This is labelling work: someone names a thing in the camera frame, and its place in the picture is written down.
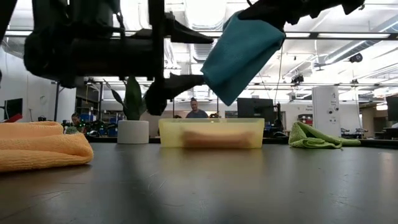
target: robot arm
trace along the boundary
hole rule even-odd
[[[17,0],[0,7],[0,39],[3,39]],[[188,44],[210,44],[212,38],[183,26],[164,12],[164,1],[148,0],[153,30],[142,29],[126,37],[120,0],[32,0],[34,30],[25,40],[24,63],[33,75],[73,88],[85,76],[133,75],[155,79],[146,94],[150,114],[161,115],[167,99],[195,85],[199,75],[163,76],[163,39]],[[315,18],[325,9],[343,5],[346,14],[364,0],[259,0],[239,14],[243,20],[263,20],[283,30],[286,22],[303,16]],[[120,28],[113,27],[116,15]],[[120,33],[120,39],[112,38]]]

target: green towel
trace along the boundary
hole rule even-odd
[[[306,149],[339,149],[342,146],[359,146],[358,139],[343,139],[322,134],[302,122],[295,122],[289,136],[289,145]]]

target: gray table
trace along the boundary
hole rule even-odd
[[[93,144],[87,166],[0,175],[0,223],[397,223],[398,151]]]

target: computer monitor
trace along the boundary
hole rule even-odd
[[[22,98],[4,101],[4,119],[22,114]]]
[[[388,96],[387,101],[387,115],[389,121],[398,121],[398,96]]]
[[[239,118],[264,118],[265,122],[273,123],[274,101],[270,99],[238,98]]]

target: woman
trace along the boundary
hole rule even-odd
[[[72,123],[80,133],[86,134],[86,128],[80,124],[80,117],[78,113],[72,114]]]

